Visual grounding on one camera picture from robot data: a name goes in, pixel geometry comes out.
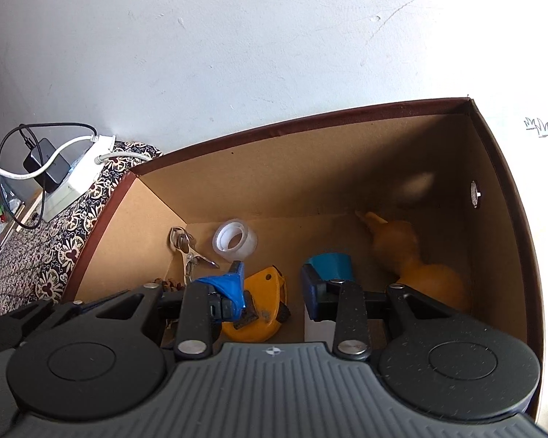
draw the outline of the floral fabric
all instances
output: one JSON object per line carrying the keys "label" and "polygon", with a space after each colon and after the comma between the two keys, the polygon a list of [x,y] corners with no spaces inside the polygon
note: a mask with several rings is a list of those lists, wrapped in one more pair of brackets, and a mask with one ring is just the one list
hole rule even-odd
{"label": "floral fabric", "polygon": [[[155,147],[137,142],[116,142],[114,151],[144,153],[151,158],[162,155]],[[91,188],[51,222],[11,234],[0,251],[0,315],[41,298],[61,299],[111,193],[126,171],[140,163],[136,158],[107,160]]]}

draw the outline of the black cable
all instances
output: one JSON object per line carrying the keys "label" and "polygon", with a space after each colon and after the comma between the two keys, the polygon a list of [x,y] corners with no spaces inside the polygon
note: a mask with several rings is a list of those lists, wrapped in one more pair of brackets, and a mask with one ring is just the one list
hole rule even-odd
{"label": "black cable", "polygon": [[[22,130],[21,130],[21,125],[19,125],[18,128],[10,130],[8,132],[8,134],[3,138],[2,143],[0,143],[0,155],[2,153],[2,148],[4,147],[4,144],[6,143],[6,140],[8,140],[10,138],[10,136],[13,133],[17,132],[17,131],[20,131],[21,135],[23,134]],[[42,158],[41,147],[38,144],[38,139],[37,139],[37,137],[35,136],[35,134],[33,133],[32,130],[28,130],[28,132],[29,132],[30,136],[33,137],[34,146],[36,146],[36,148],[38,150],[38,159],[40,160],[41,166],[42,166],[44,164],[44,160]],[[12,220],[16,224],[20,225],[22,228],[28,229],[29,231],[32,231],[34,229],[37,229],[41,225],[42,215],[44,214],[44,211],[45,211],[45,197],[44,197],[44,194],[45,194],[45,185],[46,185],[46,183],[47,183],[47,176],[43,176],[42,186],[41,186],[42,187],[41,213],[38,216],[38,220],[34,225],[26,225],[26,224],[23,224],[22,222],[20,222],[16,218],[14,212],[12,212],[12,210],[10,209],[10,206],[8,205],[8,202],[6,201],[6,198],[4,197],[4,191],[2,190],[2,183],[0,182],[0,198],[2,199],[2,204],[4,205],[4,208],[6,209],[6,211],[10,214],[10,217],[12,218]]]}
{"label": "black cable", "polygon": [[[62,123],[44,123],[44,124],[37,124],[37,123],[35,123],[35,124],[20,124],[18,127],[13,128],[12,130],[10,130],[6,134],[6,136],[2,139],[2,142],[0,143],[0,155],[2,153],[2,148],[4,147],[4,144],[6,143],[6,141],[10,138],[10,136],[13,133],[19,132],[21,134],[21,136],[23,137],[25,143],[26,143],[27,142],[27,137],[24,135],[24,133],[22,131],[22,130],[26,130],[26,131],[28,131],[30,136],[33,138],[34,146],[36,146],[36,148],[38,150],[38,158],[41,162],[41,166],[43,166],[44,165],[44,159],[42,158],[41,147],[38,144],[37,137],[35,136],[33,131],[30,130],[30,128],[33,128],[33,127],[83,127],[83,128],[89,128],[89,130],[94,132],[95,136],[98,135],[98,131],[95,129],[95,127],[92,127],[91,125],[88,125],[88,124],[82,124],[82,123],[72,123],[72,122],[64,123],[64,122],[62,122]],[[33,229],[37,229],[41,225],[42,215],[44,214],[44,210],[45,210],[45,183],[46,182],[47,182],[47,176],[45,175],[42,178],[42,186],[41,186],[42,187],[41,213],[38,215],[38,220],[34,225],[23,224],[22,222],[20,222],[15,217],[14,213],[10,209],[10,206],[6,202],[6,198],[4,197],[4,193],[2,191],[2,184],[0,182],[0,198],[2,199],[2,202],[4,204],[4,208],[10,214],[10,217],[14,220],[14,222],[16,224],[20,225],[24,229],[33,230]]]}
{"label": "black cable", "polygon": [[[26,128],[25,130],[28,131],[29,133],[31,132],[30,128]],[[36,145],[32,142],[32,140],[29,137],[27,137],[22,130],[20,130],[20,135],[22,136],[24,140],[24,144],[28,147],[28,149],[33,150]]]}

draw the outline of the gray ribbed panel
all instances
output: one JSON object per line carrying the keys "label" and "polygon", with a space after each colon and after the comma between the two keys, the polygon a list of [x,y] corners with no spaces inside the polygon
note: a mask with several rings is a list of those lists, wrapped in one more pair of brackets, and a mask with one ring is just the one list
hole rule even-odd
{"label": "gray ribbed panel", "polygon": [[321,343],[227,343],[177,367],[167,386],[136,410],[96,423],[27,416],[8,436],[24,438],[547,437],[527,418],[461,425],[407,409],[370,367],[331,356]]}

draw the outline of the white object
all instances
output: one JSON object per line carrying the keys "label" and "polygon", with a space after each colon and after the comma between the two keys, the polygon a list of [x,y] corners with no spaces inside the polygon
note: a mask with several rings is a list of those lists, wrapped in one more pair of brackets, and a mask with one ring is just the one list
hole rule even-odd
{"label": "white object", "polygon": [[329,351],[333,350],[335,336],[335,321],[313,321],[308,317],[307,307],[304,307],[304,342],[325,342]]}
{"label": "white object", "polygon": [[8,201],[8,207],[12,212],[16,212],[21,205],[22,201],[17,197],[12,198],[10,201]]}
{"label": "white object", "polygon": [[89,189],[104,166],[95,162],[96,157],[110,153],[114,148],[114,143],[115,136],[98,136],[98,140],[71,168],[57,190],[45,198],[45,210],[42,215],[45,222],[49,222]]}
{"label": "white object", "polygon": [[63,143],[59,148],[55,150],[51,158],[49,158],[44,165],[42,165],[39,169],[37,169],[36,171],[33,171],[32,173],[16,174],[16,173],[10,173],[9,171],[6,171],[0,168],[0,176],[4,176],[5,178],[9,178],[9,179],[19,179],[19,180],[32,179],[34,177],[37,177],[38,175],[43,174],[49,168],[49,166],[53,164],[53,161],[55,161],[55,158],[65,148],[67,148],[70,145],[73,145],[73,143],[77,143],[83,140],[97,142],[98,137],[96,135],[84,135],[82,137],[77,137],[77,138],[74,138],[73,140],[69,140],[68,142]]}
{"label": "white object", "polygon": [[134,153],[132,151],[115,151],[113,153],[108,153],[107,155],[98,155],[95,157],[95,162],[97,165],[101,165],[105,160],[110,158],[137,158],[142,161],[150,161],[152,158],[144,153]]}
{"label": "white object", "polygon": [[[240,241],[233,247],[229,243],[241,234]],[[254,253],[258,236],[241,219],[228,220],[220,225],[213,236],[213,249],[227,261],[245,260]]]}

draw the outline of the white power strip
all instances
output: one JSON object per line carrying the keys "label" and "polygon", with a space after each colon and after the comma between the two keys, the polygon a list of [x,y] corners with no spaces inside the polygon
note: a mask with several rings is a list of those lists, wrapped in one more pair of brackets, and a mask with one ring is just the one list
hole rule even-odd
{"label": "white power strip", "polygon": [[87,192],[104,167],[104,163],[100,165],[96,164],[96,156],[111,153],[114,143],[115,136],[104,137],[100,135],[98,141],[92,144],[79,161],[74,163],[71,171],[57,190],[53,191],[45,199],[45,210],[42,215],[45,222],[54,219],[61,211],[69,207]]}

